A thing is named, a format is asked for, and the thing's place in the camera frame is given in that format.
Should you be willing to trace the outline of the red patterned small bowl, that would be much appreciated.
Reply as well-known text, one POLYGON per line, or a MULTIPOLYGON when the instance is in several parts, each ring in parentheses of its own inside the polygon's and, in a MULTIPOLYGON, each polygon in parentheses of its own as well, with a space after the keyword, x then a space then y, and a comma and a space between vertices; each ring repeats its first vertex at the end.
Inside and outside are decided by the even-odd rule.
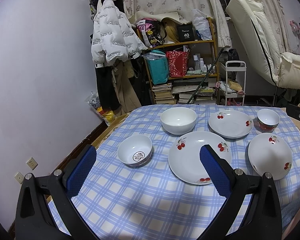
POLYGON ((257 113, 257 120, 260 129, 263 131, 271 132, 277 128, 280 117, 279 115, 271 109, 261 109, 257 113))

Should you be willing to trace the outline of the cherry plate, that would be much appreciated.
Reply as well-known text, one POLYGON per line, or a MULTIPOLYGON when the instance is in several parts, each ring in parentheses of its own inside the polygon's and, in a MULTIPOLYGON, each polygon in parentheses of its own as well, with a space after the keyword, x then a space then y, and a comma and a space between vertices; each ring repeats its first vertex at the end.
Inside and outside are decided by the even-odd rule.
POLYGON ((230 143, 215 133, 205 131, 190 132, 179 137, 171 146, 168 164, 171 171, 180 180, 193 185, 212 183, 205 168, 200 162, 200 149, 210 145, 220 158, 231 163, 230 143))
POLYGON ((208 124, 215 133, 228 139, 245 137, 254 127, 252 118, 235 110, 221 110, 211 114, 208 124))
POLYGON ((248 146, 248 158, 253 169, 262 176, 269 172, 274 180, 284 178, 292 167, 292 150, 283 138, 273 133, 261 133, 248 146))

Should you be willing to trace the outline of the large white bowl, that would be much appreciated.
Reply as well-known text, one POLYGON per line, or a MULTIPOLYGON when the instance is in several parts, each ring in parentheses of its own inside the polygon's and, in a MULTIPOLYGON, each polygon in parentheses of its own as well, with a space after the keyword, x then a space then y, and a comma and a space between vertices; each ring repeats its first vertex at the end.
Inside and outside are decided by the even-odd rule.
POLYGON ((173 135, 183 135, 192 131, 197 122, 197 114, 186 107, 173 107, 160 116, 163 128, 173 135))

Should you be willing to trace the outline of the small patterned bowl with emblem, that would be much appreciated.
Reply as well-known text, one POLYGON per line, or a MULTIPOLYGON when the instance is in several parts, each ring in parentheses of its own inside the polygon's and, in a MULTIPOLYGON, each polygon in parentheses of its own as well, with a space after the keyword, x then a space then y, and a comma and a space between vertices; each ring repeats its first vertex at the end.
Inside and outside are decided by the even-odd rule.
POLYGON ((133 135, 125 139, 117 149, 119 160, 129 167, 145 165, 150 160, 153 144, 149 137, 143 134, 133 135))

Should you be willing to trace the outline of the cream recliner chair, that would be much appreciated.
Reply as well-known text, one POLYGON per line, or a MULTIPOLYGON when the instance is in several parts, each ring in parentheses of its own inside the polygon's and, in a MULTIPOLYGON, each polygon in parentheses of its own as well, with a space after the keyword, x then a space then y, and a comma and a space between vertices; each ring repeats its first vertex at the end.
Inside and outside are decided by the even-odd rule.
POLYGON ((300 89, 300 55, 279 51, 262 0, 230 0, 226 12, 253 70, 272 85, 300 89))

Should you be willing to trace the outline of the white utility cart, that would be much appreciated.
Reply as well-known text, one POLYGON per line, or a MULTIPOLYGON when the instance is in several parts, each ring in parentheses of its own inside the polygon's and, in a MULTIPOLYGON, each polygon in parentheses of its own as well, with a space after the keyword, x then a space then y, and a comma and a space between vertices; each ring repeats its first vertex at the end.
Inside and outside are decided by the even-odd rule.
POLYGON ((224 96, 225 106, 243 106, 245 103, 245 88, 247 80, 247 65, 244 61, 226 61, 221 63, 221 69, 225 71, 225 81, 219 81, 219 91, 224 96), (230 74, 243 73, 243 85, 238 83, 230 74))

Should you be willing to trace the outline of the dark green pole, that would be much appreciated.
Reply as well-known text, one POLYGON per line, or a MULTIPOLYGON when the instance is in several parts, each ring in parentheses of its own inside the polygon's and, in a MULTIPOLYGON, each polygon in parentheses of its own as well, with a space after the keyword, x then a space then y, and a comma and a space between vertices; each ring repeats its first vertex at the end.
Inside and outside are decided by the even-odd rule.
POLYGON ((222 52, 224 51, 224 48, 221 48, 217 57, 215 58, 214 62, 211 64, 211 67, 207 70, 205 76, 203 77, 202 81, 200 82, 200 84, 197 86, 197 88, 195 89, 195 91, 192 93, 191 97, 189 98, 189 100, 187 101, 187 105, 189 105, 191 103, 191 101, 193 100, 193 98, 196 96, 198 90, 202 87, 203 83, 205 83, 206 79, 209 77, 213 67, 216 65, 216 63, 218 62, 222 52))

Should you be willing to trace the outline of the blue plaid tablecloth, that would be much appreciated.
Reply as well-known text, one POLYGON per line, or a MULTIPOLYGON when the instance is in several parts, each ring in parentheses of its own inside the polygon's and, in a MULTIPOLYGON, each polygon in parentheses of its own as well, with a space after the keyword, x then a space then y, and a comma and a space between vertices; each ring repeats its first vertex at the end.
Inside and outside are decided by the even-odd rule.
MULTIPOLYGON (((75 208, 100 239, 197 239, 211 222, 224 198, 213 184, 191 185, 174 176, 168 153, 177 137, 166 133, 160 115, 172 105, 151 105, 134 110, 96 150, 97 159, 79 194, 71 199, 75 208), (130 168, 117 157, 117 148, 135 134, 147 135, 153 143, 152 157, 145 166, 130 168)), ((188 105, 197 113, 194 131, 208 131, 212 113, 233 109, 255 119, 262 107, 188 105)), ((292 168, 276 181, 282 207, 300 197, 300 131, 285 111, 274 133, 293 152, 292 168)), ((253 130, 239 140, 228 140, 231 166, 255 175, 247 159, 247 146, 262 131, 253 130)))

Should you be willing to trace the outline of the yellow toy bag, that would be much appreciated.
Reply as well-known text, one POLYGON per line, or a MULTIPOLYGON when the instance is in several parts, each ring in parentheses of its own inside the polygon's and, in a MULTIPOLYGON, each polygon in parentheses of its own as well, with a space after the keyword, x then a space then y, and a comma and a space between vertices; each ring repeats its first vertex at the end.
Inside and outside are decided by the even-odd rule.
POLYGON ((98 92, 91 92, 85 102, 108 126, 115 121, 116 116, 114 112, 111 109, 103 108, 101 106, 98 92))

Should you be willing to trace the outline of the wooden shelf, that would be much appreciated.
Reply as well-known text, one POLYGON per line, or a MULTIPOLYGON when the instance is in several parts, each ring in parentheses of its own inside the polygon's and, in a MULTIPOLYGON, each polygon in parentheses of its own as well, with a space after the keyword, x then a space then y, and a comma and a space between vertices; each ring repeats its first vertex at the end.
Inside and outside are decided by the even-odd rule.
POLYGON ((213 60, 212 64, 215 65, 218 61, 219 54, 217 54, 217 46, 215 40, 215 27, 212 18, 208 17, 208 30, 211 34, 210 40, 198 41, 184 41, 170 44, 161 44, 156 47, 151 47, 144 52, 143 57, 149 79, 150 95, 153 104, 157 103, 156 92, 153 87, 165 85, 168 81, 185 79, 188 70, 188 63, 190 59, 189 51, 168 51, 170 47, 183 48, 185 45, 194 45, 208 43, 210 44, 211 54, 208 56, 213 60))

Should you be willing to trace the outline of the red gift bag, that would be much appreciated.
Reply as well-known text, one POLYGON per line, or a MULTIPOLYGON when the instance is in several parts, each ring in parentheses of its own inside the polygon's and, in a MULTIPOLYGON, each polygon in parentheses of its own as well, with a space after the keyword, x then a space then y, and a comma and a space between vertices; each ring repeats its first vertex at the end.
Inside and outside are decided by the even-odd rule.
POLYGON ((184 77, 188 69, 190 53, 187 51, 167 51, 170 77, 184 77))

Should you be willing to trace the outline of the stack of books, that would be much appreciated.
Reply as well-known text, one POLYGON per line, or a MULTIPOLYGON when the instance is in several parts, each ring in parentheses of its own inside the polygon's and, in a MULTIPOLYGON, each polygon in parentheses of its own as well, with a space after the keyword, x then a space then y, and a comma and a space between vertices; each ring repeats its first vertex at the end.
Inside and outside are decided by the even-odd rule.
POLYGON ((152 87, 152 92, 154 94, 154 101, 156 104, 173 105, 176 103, 172 94, 172 83, 155 85, 152 87))

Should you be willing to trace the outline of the black box with 40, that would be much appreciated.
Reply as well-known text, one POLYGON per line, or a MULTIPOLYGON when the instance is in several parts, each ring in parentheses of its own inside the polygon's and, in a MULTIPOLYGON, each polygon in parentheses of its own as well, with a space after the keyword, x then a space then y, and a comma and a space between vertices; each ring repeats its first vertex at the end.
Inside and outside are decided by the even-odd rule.
POLYGON ((195 40, 192 23, 178 25, 177 33, 179 42, 191 42, 195 40))

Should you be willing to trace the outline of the teal bag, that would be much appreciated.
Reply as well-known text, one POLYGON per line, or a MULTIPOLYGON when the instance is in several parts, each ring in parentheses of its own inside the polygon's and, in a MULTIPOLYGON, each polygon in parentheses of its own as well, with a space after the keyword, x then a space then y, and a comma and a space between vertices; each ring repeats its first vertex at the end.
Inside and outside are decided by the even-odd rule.
POLYGON ((143 54, 147 61, 147 66, 154 85, 160 85, 167 82, 169 77, 169 68, 166 54, 159 50, 152 50, 143 54))

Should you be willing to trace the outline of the beige coat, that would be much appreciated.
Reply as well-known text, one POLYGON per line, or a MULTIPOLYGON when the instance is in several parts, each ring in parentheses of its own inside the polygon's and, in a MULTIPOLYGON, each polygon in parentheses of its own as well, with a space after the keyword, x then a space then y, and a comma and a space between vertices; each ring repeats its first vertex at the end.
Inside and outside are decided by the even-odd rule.
POLYGON ((119 106, 114 108, 116 115, 123 115, 141 107, 141 103, 125 70, 125 63, 129 63, 129 61, 116 60, 112 70, 116 99, 119 102, 119 106))

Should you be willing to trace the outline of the white puffer jacket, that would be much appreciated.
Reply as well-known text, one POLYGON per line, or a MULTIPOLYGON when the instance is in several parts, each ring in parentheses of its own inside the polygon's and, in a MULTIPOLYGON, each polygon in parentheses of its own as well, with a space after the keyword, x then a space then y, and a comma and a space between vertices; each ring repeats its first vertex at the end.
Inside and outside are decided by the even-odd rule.
POLYGON ((94 16, 91 54, 97 68, 112 66, 117 60, 137 58, 147 47, 139 39, 124 12, 115 5, 119 0, 99 0, 94 16))

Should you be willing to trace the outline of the lower wall socket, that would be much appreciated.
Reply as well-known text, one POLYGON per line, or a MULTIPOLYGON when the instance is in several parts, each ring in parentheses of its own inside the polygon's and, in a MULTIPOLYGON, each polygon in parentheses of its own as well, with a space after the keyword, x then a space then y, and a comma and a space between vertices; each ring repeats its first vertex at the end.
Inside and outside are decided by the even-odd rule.
POLYGON ((16 181, 17 181, 19 184, 22 184, 23 181, 24 181, 24 175, 23 175, 21 172, 17 172, 17 173, 14 175, 14 178, 16 179, 16 181))

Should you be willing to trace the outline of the wall socket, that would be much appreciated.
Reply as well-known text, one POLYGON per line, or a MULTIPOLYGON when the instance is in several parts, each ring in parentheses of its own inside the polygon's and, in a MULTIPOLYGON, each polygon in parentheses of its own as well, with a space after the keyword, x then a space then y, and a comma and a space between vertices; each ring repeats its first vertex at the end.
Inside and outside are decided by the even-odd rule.
POLYGON ((31 170, 34 170, 37 166, 38 166, 38 163, 35 161, 35 159, 33 157, 31 157, 27 162, 26 164, 29 166, 29 168, 31 170))
POLYGON ((23 175, 21 172, 17 172, 17 173, 14 175, 14 178, 16 179, 16 181, 17 181, 19 184, 22 184, 23 181, 24 181, 24 175, 23 175))

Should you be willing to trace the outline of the upper wall socket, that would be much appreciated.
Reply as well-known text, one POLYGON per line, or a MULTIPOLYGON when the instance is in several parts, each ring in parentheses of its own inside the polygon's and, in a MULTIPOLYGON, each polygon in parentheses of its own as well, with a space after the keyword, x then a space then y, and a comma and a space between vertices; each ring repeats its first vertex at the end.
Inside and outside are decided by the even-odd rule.
POLYGON ((27 162, 26 164, 29 166, 29 168, 31 170, 34 170, 37 166, 38 166, 38 163, 35 161, 35 159, 33 157, 31 157, 27 162))

